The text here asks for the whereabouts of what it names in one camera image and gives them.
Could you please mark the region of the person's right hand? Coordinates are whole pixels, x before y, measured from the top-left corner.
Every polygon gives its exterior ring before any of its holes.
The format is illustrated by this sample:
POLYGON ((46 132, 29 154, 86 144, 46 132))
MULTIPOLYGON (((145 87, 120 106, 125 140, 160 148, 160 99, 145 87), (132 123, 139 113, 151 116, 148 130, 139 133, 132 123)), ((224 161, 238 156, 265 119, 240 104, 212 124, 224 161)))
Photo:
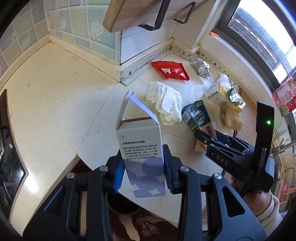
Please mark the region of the person's right hand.
POLYGON ((268 208, 271 198, 272 193, 270 191, 252 192, 243 196, 243 200, 256 216, 262 214, 268 208))

